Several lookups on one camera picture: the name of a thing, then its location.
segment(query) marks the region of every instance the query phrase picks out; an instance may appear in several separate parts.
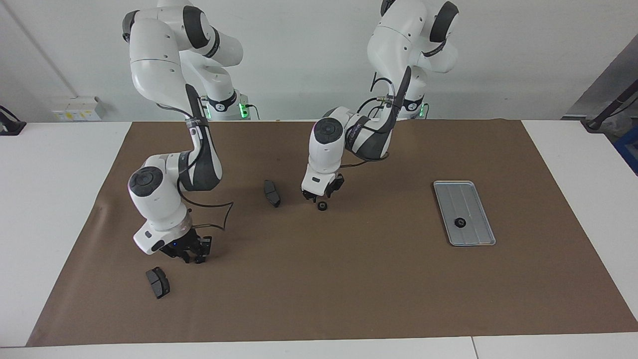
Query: brown work surface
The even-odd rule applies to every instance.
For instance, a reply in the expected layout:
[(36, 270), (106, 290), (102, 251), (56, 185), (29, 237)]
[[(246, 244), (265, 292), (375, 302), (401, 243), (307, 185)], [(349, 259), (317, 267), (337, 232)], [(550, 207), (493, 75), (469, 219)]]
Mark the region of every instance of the brown work surface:
[[(235, 207), (225, 233), (199, 230), (216, 241), (197, 265), (132, 240), (144, 219), (129, 175), (192, 146), (183, 123), (134, 123), (28, 345), (638, 331), (521, 122), (401, 122), (390, 158), (344, 169), (325, 212), (299, 189), (311, 127), (211, 124), (224, 178), (186, 195)], [(448, 243), (435, 180), (476, 184), (495, 246)], [(194, 208), (194, 223), (224, 212)], [(160, 300), (155, 266), (171, 287)]]

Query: white table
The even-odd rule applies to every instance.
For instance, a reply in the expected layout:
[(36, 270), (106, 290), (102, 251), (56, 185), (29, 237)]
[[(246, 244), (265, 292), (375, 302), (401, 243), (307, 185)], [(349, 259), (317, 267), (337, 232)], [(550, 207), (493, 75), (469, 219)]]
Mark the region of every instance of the white table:
[[(634, 316), (638, 178), (576, 122), (524, 125)], [(130, 123), (29, 124), (0, 137), (0, 346), (23, 346)], [(638, 333), (5, 348), (0, 358), (638, 358)]]

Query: black joint cap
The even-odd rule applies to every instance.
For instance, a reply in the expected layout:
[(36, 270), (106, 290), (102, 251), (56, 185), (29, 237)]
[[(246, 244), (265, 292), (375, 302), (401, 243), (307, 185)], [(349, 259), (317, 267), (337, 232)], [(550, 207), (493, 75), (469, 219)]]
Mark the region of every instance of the black joint cap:
[(467, 225), (467, 221), (465, 221), (465, 218), (457, 218), (454, 220), (454, 225), (457, 226), (458, 228), (463, 228)]
[(168, 284), (168, 279), (166, 278), (166, 274), (160, 267), (155, 267), (149, 271), (146, 271), (146, 278), (151, 283), (151, 289), (155, 294), (157, 299), (165, 296), (170, 293), (170, 285)]
[(281, 204), (281, 197), (275, 188), (275, 183), (269, 179), (263, 182), (263, 192), (266, 194), (266, 199), (273, 205), (275, 208), (279, 207)]
[(337, 119), (322, 118), (315, 123), (313, 133), (320, 144), (333, 143), (343, 135), (343, 125)]

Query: white wall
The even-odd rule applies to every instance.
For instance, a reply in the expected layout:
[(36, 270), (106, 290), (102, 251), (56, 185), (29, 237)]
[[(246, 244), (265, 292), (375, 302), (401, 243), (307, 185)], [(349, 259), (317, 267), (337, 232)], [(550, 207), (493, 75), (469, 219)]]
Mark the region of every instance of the white wall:
[[(80, 95), (104, 102), (109, 119), (179, 119), (135, 91), (121, 38), (124, 14), (155, 0), (2, 1)], [(193, 2), (242, 42), (244, 61), (229, 72), (262, 118), (318, 118), (369, 96), (366, 45), (380, 0)], [(432, 118), (558, 119), (638, 33), (635, 0), (455, 3), (461, 21), (452, 42), (460, 59), (451, 73), (430, 77)], [(0, 40), (0, 64), (7, 66), (7, 52), (24, 53), (19, 43)], [(28, 90), (51, 95), (23, 72), (16, 78)]]

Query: small black part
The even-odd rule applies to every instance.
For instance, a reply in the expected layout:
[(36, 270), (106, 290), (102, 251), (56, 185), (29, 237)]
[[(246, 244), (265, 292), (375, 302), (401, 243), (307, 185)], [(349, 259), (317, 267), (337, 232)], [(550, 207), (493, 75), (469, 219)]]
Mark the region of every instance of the small black part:
[(151, 288), (157, 299), (170, 293), (170, 284), (166, 278), (166, 273), (160, 267), (146, 271), (146, 278), (151, 283)]
[(313, 202), (317, 202), (317, 195), (312, 193), (312, 192), (308, 192), (307, 190), (301, 190), (301, 194), (304, 195), (305, 199), (312, 199)]
[(450, 1), (446, 1), (445, 4), (439, 10), (434, 24), (432, 24), (432, 30), (430, 31), (431, 42), (444, 42), (447, 36), (447, 31), (450, 28), (452, 20), (459, 13), (459, 8)]
[(202, 244), (201, 255), (208, 256), (211, 253), (212, 237), (206, 236), (200, 240), (200, 243)]
[(138, 197), (148, 197), (160, 186), (164, 174), (157, 167), (144, 167), (135, 171), (128, 180), (128, 187)]
[(184, 260), (184, 263), (188, 264), (191, 262), (191, 256), (188, 255), (188, 253), (186, 252), (182, 252), (182, 254), (180, 255), (180, 258)]
[(315, 139), (320, 144), (333, 143), (343, 135), (343, 125), (335, 118), (322, 118), (315, 124)]
[(164, 243), (163, 240), (159, 240), (157, 243), (155, 243), (155, 245), (153, 245), (153, 247), (151, 247), (151, 250), (153, 252), (156, 252), (158, 249), (160, 249), (161, 247), (164, 247), (166, 243)]
[(122, 37), (124, 41), (129, 42), (131, 40), (131, 27), (135, 23), (135, 14), (139, 10), (131, 11), (124, 16), (124, 20), (122, 20)]
[(465, 218), (457, 218), (454, 220), (454, 225), (457, 226), (458, 228), (463, 228), (467, 225), (467, 221), (465, 221)]
[(269, 179), (263, 181), (263, 192), (266, 194), (266, 199), (271, 203), (271, 205), (275, 208), (279, 207), (281, 204), (281, 197), (279, 196), (273, 181)]
[(332, 181), (332, 183), (328, 185), (328, 187), (326, 187), (325, 189), (326, 197), (330, 198), (333, 192), (338, 191), (343, 185), (343, 182), (345, 182), (345, 179), (343, 178), (343, 175), (339, 173), (337, 177), (334, 179), (334, 181)]
[(184, 29), (188, 40), (196, 49), (201, 49), (208, 45), (210, 41), (202, 30), (202, 12), (202, 10), (194, 6), (184, 6)]

